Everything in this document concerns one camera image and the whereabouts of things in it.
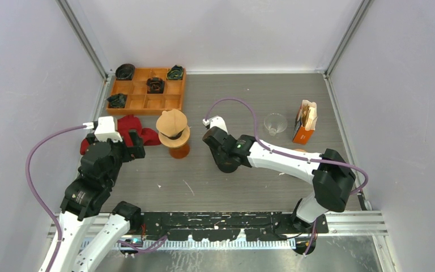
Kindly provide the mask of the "orange coffee filter box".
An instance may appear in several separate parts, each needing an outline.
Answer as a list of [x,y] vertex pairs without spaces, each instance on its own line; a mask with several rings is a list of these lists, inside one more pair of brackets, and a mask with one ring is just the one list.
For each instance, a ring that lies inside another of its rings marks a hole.
[[305,145],[313,135],[318,120],[317,103],[303,100],[295,118],[292,142]]

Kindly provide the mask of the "clear glass dripper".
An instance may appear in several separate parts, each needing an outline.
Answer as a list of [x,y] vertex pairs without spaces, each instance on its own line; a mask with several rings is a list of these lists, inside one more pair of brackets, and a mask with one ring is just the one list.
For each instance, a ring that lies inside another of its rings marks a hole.
[[265,117],[263,124],[270,136],[276,136],[286,130],[288,121],[282,114],[270,113]]

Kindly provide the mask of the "brown paper coffee filter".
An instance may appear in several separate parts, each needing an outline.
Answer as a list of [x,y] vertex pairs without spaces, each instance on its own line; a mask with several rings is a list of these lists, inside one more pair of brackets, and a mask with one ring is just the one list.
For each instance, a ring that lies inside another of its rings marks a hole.
[[159,133],[169,139],[178,139],[187,128],[187,117],[178,109],[165,110],[156,121]]

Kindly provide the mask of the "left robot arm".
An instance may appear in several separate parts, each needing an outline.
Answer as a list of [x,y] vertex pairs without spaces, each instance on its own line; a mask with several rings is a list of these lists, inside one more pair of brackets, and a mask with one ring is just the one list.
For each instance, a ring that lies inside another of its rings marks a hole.
[[122,201],[112,210],[105,226],[91,243],[80,251],[90,226],[110,197],[123,163],[145,156],[138,132],[129,130],[129,136],[131,146],[124,140],[98,141],[93,134],[87,135],[88,147],[81,158],[79,174],[65,190],[57,233],[41,271],[94,271],[121,236],[142,229],[141,209]]

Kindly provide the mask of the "orange glass carafe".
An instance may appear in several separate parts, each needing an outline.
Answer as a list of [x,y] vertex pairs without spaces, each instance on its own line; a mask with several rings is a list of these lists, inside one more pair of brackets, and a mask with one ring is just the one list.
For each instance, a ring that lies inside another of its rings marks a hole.
[[175,159],[182,159],[188,156],[190,152],[190,146],[189,144],[185,144],[178,148],[168,148],[169,154],[172,158]]

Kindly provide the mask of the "red black carafe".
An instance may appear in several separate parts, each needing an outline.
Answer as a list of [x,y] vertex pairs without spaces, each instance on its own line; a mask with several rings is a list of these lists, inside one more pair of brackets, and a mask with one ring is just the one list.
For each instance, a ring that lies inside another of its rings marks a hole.
[[237,170],[237,168],[241,165],[239,160],[226,160],[221,163],[217,163],[217,167],[223,173],[232,173]]

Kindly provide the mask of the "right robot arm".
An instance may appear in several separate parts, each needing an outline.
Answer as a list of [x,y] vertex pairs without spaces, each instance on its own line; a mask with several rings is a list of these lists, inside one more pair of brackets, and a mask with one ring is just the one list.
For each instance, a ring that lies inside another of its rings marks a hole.
[[335,150],[328,148],[322,154],[299,152],[258,142],[250,135],[236,139],[219,127],[208,129],[202,141],[224,173],[232,173],[240,166],[265,168],[310,184],[313,191],[298,201],[291,216],[297,232],[307,232],[328,211],[342,213],[346,209],[356,176]]

